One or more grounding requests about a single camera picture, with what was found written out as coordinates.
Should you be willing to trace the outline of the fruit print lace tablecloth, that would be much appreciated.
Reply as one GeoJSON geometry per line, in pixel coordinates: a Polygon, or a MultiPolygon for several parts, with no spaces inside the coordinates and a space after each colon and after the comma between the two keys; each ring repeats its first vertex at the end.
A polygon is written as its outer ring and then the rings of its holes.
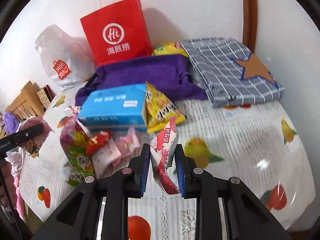
{"type": "MultiPolygon", "coordinates": [[[[38,156],[25,158],[20,194],[25,202],[27,225],[39,229],[48,216],[72,192],[67,183],[70,167],[60,145],[61,119],[70,116],[78,87],[57,95],[44,114],[52,128],[38,156]]],[[[278,101],[249,108],[214,109],[208,101],[179,101],[186,121],[178,126],[179,143],[202,139],[215,159],[196,157],[213,176],[239,177],[288,229],[316,196],[310,163],[298,135],[287,139],[285,126],[293,127],[278,101]]],[[[148,175],[144,197],[129,200],[129,217],[149,231],[152,239],[193,239],[196,202],[168,195],[148,175]]]]}

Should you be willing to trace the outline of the pink magenta snack bag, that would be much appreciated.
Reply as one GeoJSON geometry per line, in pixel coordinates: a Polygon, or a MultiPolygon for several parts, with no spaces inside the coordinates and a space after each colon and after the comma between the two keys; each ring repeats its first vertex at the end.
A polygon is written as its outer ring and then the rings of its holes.
{"type": "Polygon", "coordinates": [[[71,154],[80,154],[88,156],[86,150],[89,146],[90,137],[87,135],[80,122],[78,122],[78,114],[80,107],[69,106],[64,109],[68,115],[64,116],[57,128],[61,128],[60,145],[67,156],[71,154]]]}

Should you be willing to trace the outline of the small red snack packet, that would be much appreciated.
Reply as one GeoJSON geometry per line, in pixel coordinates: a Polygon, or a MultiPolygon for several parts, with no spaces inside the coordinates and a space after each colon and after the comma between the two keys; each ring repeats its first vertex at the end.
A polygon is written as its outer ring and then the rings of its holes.
{"type": "Polygon", "coordinates": [[[91,156],[95,151],[104,146],[110,139],[111,132],[109,130],[102,130],[94,137],[87,141],[86,152],[87,156],[91,156]]]}

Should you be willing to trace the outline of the green snack packet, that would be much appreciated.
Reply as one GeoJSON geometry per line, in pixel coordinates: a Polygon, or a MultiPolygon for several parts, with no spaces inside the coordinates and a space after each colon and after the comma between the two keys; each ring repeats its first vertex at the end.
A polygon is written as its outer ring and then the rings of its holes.
{"type": "Polygon", "coordinates": [[[66,157],[71,165],[71,172],[67,180],[69,185],[77,187],[86,177],[95,177],[92,158],[86,155],[85,148],[68,146],[66,157]]]}

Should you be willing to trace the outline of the pink peach candy packet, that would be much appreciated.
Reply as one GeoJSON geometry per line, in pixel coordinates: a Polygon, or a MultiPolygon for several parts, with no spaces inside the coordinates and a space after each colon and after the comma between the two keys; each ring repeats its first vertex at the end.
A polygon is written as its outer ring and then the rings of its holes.
{"type": "Polygon", "coordinates": [[[133,126],[128,129],[127,135],[119,137],[118,146],[122,156],[131,155],[140,147],[136,130],[133,126]]]}

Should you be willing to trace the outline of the purple cloth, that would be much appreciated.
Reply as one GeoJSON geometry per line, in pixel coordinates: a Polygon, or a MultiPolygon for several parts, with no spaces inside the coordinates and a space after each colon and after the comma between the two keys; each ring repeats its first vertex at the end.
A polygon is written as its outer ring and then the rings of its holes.
{"type": "Polygon", "coordinates": [[[146,56],[98,67],[75,96],[81,106],[95,90],[150,83],[170,100],[206,100],[205,91],[190,73],[191,62],[181,54],[146,56]]]}

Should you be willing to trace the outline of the red paper Haidilao bag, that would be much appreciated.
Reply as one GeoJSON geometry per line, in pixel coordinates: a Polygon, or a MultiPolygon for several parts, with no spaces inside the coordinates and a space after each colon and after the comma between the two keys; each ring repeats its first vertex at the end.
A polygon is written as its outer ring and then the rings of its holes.
{"type": "Polygon", "coordinates": [[[115,0],[80,22],[99,66],[152,53],[140,0],[115,0]]]}

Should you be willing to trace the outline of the blue tissue pack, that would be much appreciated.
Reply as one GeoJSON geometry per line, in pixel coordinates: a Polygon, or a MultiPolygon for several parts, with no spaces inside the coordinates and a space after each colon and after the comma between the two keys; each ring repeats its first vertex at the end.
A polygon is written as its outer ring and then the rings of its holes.
{"type": "Polygon", "coordinates": [[[124,131],[131,126],[146,131],[146,84],[93,91],[82,104],[77,119],[90,131],[124,131]]]}

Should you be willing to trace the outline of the yellow snack bag behind cloth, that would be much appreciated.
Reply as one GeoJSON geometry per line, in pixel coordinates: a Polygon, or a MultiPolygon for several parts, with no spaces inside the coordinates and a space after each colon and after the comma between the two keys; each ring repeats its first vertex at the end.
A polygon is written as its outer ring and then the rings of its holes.
{"type": "Polygon", "coordinates": [[[161,55],[174,55],[181,54],[185,57],[188,57],[187,53],[183,49],[180,42],[167,42],[160,45],[155,46],[152,55],[153,56],[161,56],[161,55]]]}

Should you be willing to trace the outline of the grey checked folded cloth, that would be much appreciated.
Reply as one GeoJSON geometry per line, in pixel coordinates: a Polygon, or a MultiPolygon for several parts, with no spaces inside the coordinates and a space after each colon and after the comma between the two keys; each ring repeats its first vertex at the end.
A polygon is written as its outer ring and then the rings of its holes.
{"type": "Polygon", "coordinates": [[[214,108],[255,105],[283,97],[284,87],[234,38],[184,40],[182,47],[214,108]]]}

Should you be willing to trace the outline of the lychee jelly snack packet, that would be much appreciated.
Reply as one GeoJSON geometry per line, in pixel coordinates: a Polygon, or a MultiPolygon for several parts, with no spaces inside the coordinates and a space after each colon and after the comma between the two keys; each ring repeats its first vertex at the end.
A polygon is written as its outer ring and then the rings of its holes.
{"type": "Polygon", "coordinates": [[[150,142],[151,162],[155,181],[167,194],[178,194],[178,187],[170,179],[167,169],[172,167],[175,148],[179,139],[176,118],[171,118],[165,127],[150,142]]]}

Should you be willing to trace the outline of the white pink wafer packet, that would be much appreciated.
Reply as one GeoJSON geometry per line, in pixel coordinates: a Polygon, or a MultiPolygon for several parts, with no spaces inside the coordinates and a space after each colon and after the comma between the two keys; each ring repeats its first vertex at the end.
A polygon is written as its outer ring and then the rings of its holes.
{"type": "Polygon", "coordinates": [[[92,155],[92,163],[96,177],[102,178],[109,166],[120,156],[121,153],[112,138],[95,151],[92,155]]]}

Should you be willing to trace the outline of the wooden rack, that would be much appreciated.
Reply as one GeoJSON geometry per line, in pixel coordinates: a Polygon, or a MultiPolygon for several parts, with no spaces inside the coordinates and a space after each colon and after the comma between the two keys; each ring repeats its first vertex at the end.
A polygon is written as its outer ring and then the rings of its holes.
{"type": "Polygon", "coordinates": [[[43,105],[40,102],[37,91],[39,86],[37,83],[28,81],[21,89],[20,94],[16,99],[5,109],[6,112],[11,112],[19,121],[32,116],[43,116],[43,105]]]}

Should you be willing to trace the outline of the yellow cracker snack packet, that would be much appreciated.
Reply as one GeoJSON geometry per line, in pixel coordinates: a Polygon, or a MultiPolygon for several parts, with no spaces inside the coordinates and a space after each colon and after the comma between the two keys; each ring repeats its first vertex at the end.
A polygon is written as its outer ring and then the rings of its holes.
{"type": "Polygon", "coordinates": [[[156,133],[162,130],[170,119],[175,118],[175,124],[185,121],[185,116],[176,105],[152,84],[146,83],[146,107],[148,110],[147,132],[156,133]]]}

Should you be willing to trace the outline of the brown wooden door frame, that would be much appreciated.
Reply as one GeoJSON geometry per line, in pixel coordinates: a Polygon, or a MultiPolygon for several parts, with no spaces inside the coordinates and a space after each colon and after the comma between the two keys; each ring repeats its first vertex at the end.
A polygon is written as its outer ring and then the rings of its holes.
{"type": "Polygon", "coordinates": [[[243,1],[243,31],[242,43],[247,46],[251,52],[255,52],[258,27],[258,3],[257,0],[243,1]]]}

